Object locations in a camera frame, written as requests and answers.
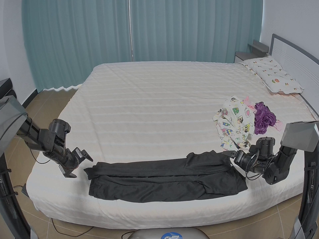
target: bed headboard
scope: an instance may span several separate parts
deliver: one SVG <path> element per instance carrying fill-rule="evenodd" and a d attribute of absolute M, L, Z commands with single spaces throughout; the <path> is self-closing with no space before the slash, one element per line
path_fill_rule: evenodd
<path fill-rule="evenodd" d="M 301 97 L 319 113 L 319 59 L 273 34 L 269 54 L 305 88 Z"/>

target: baseboard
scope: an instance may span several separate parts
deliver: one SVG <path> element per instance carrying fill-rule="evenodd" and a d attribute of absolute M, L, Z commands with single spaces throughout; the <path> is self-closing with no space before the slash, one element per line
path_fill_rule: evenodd
<path fill-rule="evenodd" d="M 31 101 L 36 97 L 36 95 L 38 94 L 38 91 L 37 90 L 34 90 L 31 95 L 26 99 L 26 101 L 24 101 L 24 103 L 22 104 L 22 106 L 24 108 L 26 108 L 29 103 L 31 103 Z"/>

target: mattress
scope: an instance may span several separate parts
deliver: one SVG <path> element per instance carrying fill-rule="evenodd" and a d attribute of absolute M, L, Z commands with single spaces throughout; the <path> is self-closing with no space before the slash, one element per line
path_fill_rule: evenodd
<path fill-rule="evenodd" d="M 71 125 L 66 147 L 85 149 L 94 159 L 64 178 L 58 165 L 36 163 L 27 191 L 46 216 L 109 229 L 202 226 L 248 217 L 302 192 L 303 152 L 298 151 L 287 179 L 268 185 L 248 181 L 237 195 L 184 202 L 131 203 L 88 195 L 83 171 L 96 162 L 184 158 L 190 152 L 221 152 L 213 115 L 231 95 L 263 101 L 284 124 L 314 120 L 298 94 L 269 93 L 241 64 L 206 62 L 126 62 L 96 66 L 59 118 Z M 276 139 L 283 132 L 269 127 Z M 47 158 L 39 155 L 38 161 Z"/>

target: purple satin garment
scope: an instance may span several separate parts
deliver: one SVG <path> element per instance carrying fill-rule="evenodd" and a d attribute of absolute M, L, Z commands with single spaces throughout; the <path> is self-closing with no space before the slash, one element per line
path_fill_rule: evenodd
<path fill-rule="evenodd" d="M 264 102 L 255 104 L 255 134 L 265 134 L 268 126 L 274 126 L 276 123 L 276 115 L 273 114 Z"/>

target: blue sticker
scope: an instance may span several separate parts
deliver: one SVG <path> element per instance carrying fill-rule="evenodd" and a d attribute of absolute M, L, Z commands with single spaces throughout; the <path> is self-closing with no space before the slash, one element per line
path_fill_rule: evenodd
<path fill-rule="evenodd" d="M 183 239 L 179 233 L 170 232 L 164 234 L 160 239 Z"/>

